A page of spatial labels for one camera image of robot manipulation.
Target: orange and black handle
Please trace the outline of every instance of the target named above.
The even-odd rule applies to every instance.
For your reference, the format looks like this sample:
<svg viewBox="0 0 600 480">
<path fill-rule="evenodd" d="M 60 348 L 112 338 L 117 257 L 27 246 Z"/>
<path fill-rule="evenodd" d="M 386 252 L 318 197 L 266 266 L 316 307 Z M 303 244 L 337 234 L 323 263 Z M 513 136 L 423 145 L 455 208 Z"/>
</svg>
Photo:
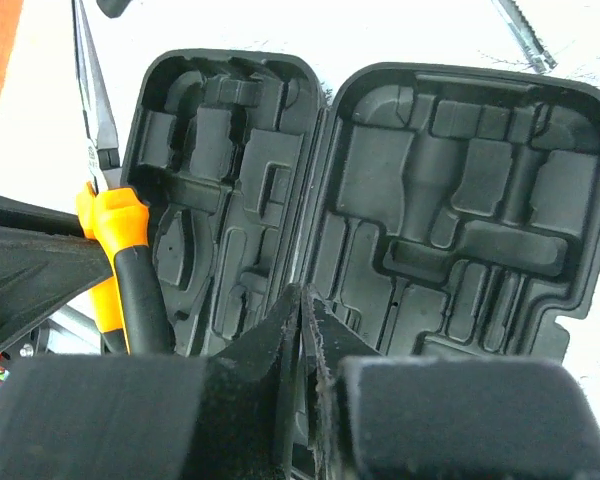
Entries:
<svg viewBox="0 0 600 480">
<path fill-rule="evenodd" d="M 131 188 L 95 195 L 90 183 L 77 204 L 85 236 L 100 242 L 113 270 L 113 278 L 91 292 L 107 345 L 119 345 L 122 329 L 131 354 L 173 353 L 173 332 L 147 239 L 148 208 Z"/>
</svg>

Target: empty tool tray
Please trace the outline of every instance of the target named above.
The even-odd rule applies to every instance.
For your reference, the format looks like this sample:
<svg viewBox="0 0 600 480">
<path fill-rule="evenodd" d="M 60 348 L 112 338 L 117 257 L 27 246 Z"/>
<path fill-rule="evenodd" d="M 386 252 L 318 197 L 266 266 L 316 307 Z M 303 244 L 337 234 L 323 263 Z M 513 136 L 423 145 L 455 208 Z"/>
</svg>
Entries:
<svg viewBox="0 0 600 480">
<path fill-rule="evenodd" d="M 327 106 L 301 60 L 169 52 L 123 179 L 178 353 L 216 353 L 289 282 L 387 355 L 561 359 L 600 270 L 600 91 L 378 64 Z"/>
</svg>

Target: plastic tool box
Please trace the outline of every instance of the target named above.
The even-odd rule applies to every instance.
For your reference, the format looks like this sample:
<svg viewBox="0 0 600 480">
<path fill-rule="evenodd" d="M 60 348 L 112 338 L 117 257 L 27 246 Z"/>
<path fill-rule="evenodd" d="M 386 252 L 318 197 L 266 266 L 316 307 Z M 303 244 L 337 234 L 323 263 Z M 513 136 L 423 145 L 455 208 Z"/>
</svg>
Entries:
<svg viewBox="0 0 600 480">
<path fill-rule="evenodd" d="M 149 68 L 123 179 L 151 205 L 180 354 L 220 351 L 289 282 L 388 355 L 561 359 L 600 270 L 600 91 L 385 63 L 327 105 L 298 58 Z"/>
</svg>

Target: pliers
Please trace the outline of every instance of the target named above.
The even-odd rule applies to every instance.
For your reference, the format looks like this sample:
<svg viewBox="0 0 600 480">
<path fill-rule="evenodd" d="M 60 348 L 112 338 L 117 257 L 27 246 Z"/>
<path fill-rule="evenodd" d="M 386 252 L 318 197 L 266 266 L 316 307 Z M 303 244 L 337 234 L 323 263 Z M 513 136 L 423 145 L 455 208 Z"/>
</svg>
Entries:
<svg viewBox="0 0 600 480">
<path fill-rule="evenodd" d="M 96 325 L 115 353 L 173 353 L 173 332 L 147 238 L 149 209 L 120 188 L 118 133 L 82 0 L 72 0 L 76 75 L 91 181 L 77 196 L 85 237 L 104 249 L 113 277 L 90 291 Z"/>
</svg>

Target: white surface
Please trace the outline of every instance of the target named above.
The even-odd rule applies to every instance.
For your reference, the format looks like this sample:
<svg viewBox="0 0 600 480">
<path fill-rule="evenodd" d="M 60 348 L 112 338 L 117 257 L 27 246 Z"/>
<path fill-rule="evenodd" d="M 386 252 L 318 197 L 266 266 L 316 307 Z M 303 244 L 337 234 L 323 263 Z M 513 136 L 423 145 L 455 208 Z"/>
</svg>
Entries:
<svg viewBox="0 0 600 480">
<path fill-rule="evenodd" d="M 524 59 L 490 0 L 282 2 L 134 0 L 108 20 L 85 0 L 124 151 L 148 65 L 173 48 L 235 48 L 297 55 L 334 92 L 356 70 L 380 61 L 448 63 L 522 70 Z M 600 0 L 520 0 L 558 61 L 552 75 L 600 87 Z M 25 0 L 0 102 L 0 194 L 73 211 L 86 179 L 74 83 L 70 2 Z M 89 312 L 88 302 L 78 302 Z M 586 321 L 571 333 L 565 366 L 600 421 L 600 279 Z"/>
</svg>

